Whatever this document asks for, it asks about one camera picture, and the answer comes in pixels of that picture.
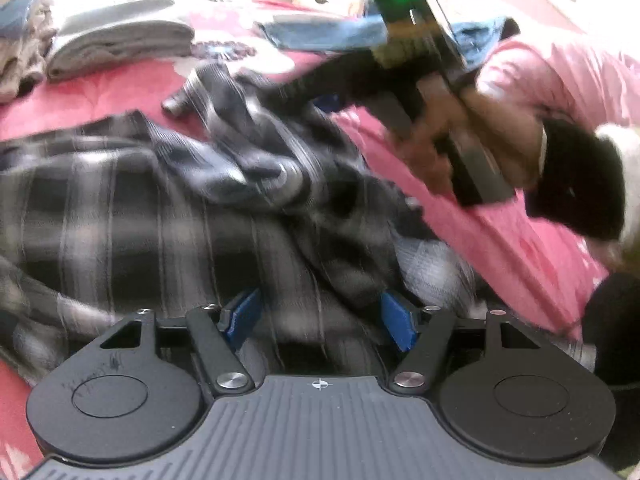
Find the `person's right hand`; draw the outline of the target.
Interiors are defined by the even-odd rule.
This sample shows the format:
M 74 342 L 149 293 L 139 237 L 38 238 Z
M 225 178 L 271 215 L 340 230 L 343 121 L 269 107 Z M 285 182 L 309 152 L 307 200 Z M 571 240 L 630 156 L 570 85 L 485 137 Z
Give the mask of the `person's right hand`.
M 473 88 L 456 96 L 438 78 L 421 80 L 418 89 L 426 110 L 408 139 L 395 140 L 393 146 L 413 177 L 432 193 L 452 193 L 451 162 L 435 148 L 435 141 L 447 133 L 475 136 L 514 188 L 535 186 L 540 175 L 542 125 L 532 113 Z

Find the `black sleeve right forearm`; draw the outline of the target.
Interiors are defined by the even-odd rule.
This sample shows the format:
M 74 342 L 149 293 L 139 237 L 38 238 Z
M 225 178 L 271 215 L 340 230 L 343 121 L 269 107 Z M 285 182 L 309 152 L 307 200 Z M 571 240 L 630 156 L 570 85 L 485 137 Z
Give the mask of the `black sleeve right forearm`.
M 524 193 L 529 217 L 541 218 L 595 240 L 623 232 L 626 182 L 623 154 L 609 136 L 559 119 L 545 119 L 541 170 Z

